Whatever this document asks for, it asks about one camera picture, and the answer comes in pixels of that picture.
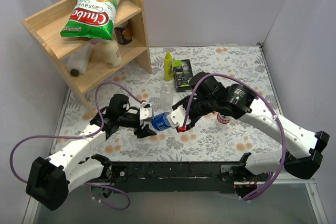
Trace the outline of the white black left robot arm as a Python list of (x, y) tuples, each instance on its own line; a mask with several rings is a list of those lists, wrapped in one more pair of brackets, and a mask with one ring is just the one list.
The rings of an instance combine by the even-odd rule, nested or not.
[(38, 157), (31, 165), (26, 193), (49, 210), (56, 210), (68, 194), (90, 182), (113, 182), (115, 173), (111, 161), (100, 154), (90, 155), (120, 127), (131, 128), (137, 138), (156, 133), (145, 122), (152, 120), (153, 111), (145, 101), (138, 108), (129, 105), (129, 98), (115, 94), (108, 106), (96, 116), (77, 140), (47, 158)]

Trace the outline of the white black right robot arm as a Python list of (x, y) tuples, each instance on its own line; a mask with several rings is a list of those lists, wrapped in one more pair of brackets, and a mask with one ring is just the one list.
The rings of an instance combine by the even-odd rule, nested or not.
[(192, 94), (173, 105), (168, 120), (172, 128), (185, 132), (204, 115), (218, 112), (260, 130), (282, 148), (264, 153), (245, 153), (226, 175), (236, 181), (251, 180), (255, 175), (285, 170), (300, 178), (310, 179), (320, 168), (329, 141), (324, 131), (311, 132), (277, 115), (265, 98), (236, 80), (223, 86), (214, 74), (200, 72), (189, 82)]

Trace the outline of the blue label water bottle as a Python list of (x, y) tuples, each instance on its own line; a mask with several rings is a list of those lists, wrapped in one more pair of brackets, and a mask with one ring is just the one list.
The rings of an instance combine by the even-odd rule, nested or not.
[(168, 112), (156, 115), (151, 121), (153, 128), (157, 131), (164, 131), (171, 128), (171, 124), (168, 120), (169, 115)]

